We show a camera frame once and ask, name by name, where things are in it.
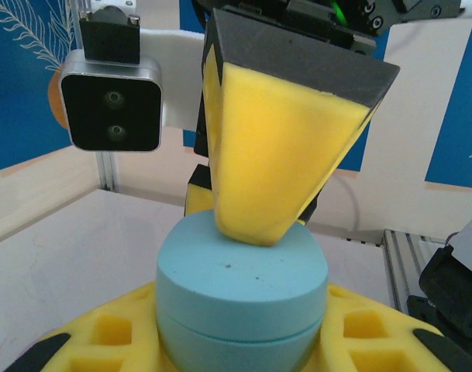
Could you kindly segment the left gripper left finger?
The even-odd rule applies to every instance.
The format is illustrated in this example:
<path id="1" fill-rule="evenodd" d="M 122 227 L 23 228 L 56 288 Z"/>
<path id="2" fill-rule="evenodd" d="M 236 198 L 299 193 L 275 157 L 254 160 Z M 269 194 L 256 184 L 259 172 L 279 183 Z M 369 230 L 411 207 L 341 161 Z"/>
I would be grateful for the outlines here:
<path id="1" fill-rule="evenodd" d="M 150 282 L 41 336 L 3 372 L 174 372 Z"/>

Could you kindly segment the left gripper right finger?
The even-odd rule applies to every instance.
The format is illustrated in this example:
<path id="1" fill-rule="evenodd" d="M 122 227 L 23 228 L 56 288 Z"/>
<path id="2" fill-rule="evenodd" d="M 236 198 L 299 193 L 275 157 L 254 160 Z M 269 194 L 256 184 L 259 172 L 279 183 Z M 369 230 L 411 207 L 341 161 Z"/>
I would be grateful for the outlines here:
<path id="1" fill-rule="evenodd" d="M 467 372 L 467 354 L 434 326 L 330 284 L 305 372 Z"/>

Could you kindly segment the blue earbud charging case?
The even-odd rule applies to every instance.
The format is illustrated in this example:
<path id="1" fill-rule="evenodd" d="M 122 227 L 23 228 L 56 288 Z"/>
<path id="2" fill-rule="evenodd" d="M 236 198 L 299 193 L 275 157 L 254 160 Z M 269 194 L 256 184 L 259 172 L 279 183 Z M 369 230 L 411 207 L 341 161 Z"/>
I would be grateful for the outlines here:
<path id="1" fill-rule="evenodd" d="M 299 372 L 324 318 L 328 276 L 301 224 L 260 247 L 221 234 L 210 211 L 188 215 L 157 256 L 165 352 L 178 372 Z"/>

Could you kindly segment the blue poster feather orange circle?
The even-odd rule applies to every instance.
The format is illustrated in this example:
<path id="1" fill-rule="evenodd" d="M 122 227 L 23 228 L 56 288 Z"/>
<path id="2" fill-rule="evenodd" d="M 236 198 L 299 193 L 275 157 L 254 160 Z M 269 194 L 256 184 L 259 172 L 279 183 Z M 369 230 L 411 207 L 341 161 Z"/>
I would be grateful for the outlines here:
<path id="1" fill-rule="evenodd" d="M 0 0 L 0 170 L 70 146 L 57 83 L 71 0 Z"/>

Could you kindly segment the aluminium side rail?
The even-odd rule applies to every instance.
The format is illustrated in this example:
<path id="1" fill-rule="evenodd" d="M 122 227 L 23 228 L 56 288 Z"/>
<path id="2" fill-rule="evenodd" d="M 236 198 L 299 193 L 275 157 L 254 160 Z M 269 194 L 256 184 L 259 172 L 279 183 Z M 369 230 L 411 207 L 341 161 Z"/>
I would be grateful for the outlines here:
<path id="1" fill-rule="evenodd" d="M 419 243 L 423 236 L 386 229 L 382 244 L 386 269 L 391 283 L 391 300 L 400 312 L 408 314 L 410 295 L 424 297 L 419 287 L 419 277 L 425 265 Z"/>

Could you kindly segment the aluminium corner post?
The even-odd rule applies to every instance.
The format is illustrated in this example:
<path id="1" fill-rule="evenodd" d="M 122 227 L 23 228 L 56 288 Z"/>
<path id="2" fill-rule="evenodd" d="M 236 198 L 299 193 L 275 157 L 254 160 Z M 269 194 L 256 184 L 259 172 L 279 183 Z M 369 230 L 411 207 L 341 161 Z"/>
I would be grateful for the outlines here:
<path id="1" fill-rule="evenodd" d="M 99 151 L 96 153 L 96 162 L 101 189 L 119 192 L 119 174 L 115 154 Z"/>

